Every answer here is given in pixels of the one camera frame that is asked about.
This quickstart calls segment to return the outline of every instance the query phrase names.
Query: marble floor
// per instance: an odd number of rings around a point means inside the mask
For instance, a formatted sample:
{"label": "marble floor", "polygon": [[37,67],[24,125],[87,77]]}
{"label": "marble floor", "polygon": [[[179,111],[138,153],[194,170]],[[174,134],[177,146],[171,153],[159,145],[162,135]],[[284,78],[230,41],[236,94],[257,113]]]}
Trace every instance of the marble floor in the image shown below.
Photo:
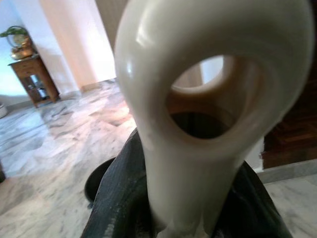
{"label": "marble floor", "polygon": [[[77,238],[91,210],[89,174],[135,128],[113,82],[80,98],[0,119],[0,238]],[[266,184],[295,238],[317,238],[317,175]]]}

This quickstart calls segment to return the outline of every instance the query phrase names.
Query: white curved handle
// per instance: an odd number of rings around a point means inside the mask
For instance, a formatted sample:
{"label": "white curved handle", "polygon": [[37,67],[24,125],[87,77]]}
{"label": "white curved handle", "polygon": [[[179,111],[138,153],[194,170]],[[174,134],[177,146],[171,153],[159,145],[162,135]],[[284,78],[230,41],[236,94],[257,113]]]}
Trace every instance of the white curved handle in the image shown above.
{"label": "white curved handle", "polygon": [[[159,229],[211,234],[245,154],[300,94],[313,44],[306,0],[130,1],[116,72],[142,140]],[[171,89],[190,66],[217,55],[227,56],[217,85]],[[230,129],[197,139],[169,115],[195,110]]]}

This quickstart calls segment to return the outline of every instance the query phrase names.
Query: green plant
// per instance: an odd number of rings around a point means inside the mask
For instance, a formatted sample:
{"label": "green plant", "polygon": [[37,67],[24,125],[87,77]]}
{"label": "green plant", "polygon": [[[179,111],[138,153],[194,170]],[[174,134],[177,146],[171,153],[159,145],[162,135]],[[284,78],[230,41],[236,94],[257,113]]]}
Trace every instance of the green plant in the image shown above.
{"label": "green plant", "polygon": [[16,28],[9,28],[6,31],[0,33],[0,37],[7,37],[8,35],[27,35],[27,31],[23,28],[16,29]]}

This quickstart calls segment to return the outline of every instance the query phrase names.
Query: dark cloth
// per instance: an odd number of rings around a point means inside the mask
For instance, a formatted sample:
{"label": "dark cloth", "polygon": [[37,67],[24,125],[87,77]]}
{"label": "dark cloth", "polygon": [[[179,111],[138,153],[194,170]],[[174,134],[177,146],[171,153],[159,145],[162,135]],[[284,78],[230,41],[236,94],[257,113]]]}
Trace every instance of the dark cloth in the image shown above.
{"label": "dark cloth", "polygon": [[[106,171],[82,238],[151,238],[144,154],[135,130]],[[256,173],[244,163],[212,238],[291,238]]]}

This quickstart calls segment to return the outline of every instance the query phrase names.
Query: wooden side table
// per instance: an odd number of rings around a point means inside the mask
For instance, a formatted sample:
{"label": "wooden side table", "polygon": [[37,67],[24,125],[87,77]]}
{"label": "wooden side table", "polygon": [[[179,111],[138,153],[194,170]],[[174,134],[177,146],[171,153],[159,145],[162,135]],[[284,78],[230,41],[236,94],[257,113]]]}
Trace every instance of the wooden side table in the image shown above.
{"label": "wooden side table", "polygon": [[39,55],[9,64],[19,78],[35,107],[55,101],[59,92]]}

